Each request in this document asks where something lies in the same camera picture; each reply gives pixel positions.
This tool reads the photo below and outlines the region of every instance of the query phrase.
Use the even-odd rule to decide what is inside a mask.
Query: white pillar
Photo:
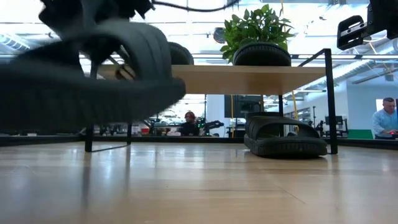
[[[224,127],[210,130],[210,134],[218,133],[220,137],[228,137],[226,132],[229,126],[229,118],[224,117],[224,95],[207,95],[206,97],[206,122],[220,121]]]

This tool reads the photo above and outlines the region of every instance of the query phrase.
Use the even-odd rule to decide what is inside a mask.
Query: wooden tabletop
[[[123,142],[94,142],[94,149]],[[265,159],[243,144],[0,148],[2,224],[396,224],[398,152]]]
[[[115,70],[103,65],[99,74],[115,79]],[[325,76],[322,67],[173,65],[172,70],[189,94],[283,95]]]

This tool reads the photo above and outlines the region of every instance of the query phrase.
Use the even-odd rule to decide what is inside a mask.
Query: wooden floor
[[[101,143],[115,146],[115,143]],[[310,161],[242,144],[80,142],[0,148],[0,223],[387,224],[398,152],[340,147]]]

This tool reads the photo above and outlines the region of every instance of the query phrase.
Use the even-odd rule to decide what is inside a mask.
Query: black metal table leg
[[[97,79],[98,66],[95,63],[91,63],[90,78]],[[86,138],[85,138],[85,151],[93,152],[93,135],[94,135],[94,125],[90,125],[86,128]]]
[[[131,126],[132,124],[129,122],[127,123],[127,145],[131,145]]]
[[[279,95],[279,116],[284,116],[284,96]],[[279,136],[285,136],[284,126],[279,127]]]
[[[330,154],[337,154],[337,127],[336,127],[336,108],[335,108],[335,86],[333,83],[333,67],[331,62],[331,50],[325,49],[326,67],[326,90],[328,92],[329,109],[329,131],[330,131]]]

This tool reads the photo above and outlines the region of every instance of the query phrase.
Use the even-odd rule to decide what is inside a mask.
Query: wooden shelf
[[[98,73],[115,79],[115,70],[103,65]],[[172,70],[189,94],[283,95],[325,76],[322,67],[173,65]]]

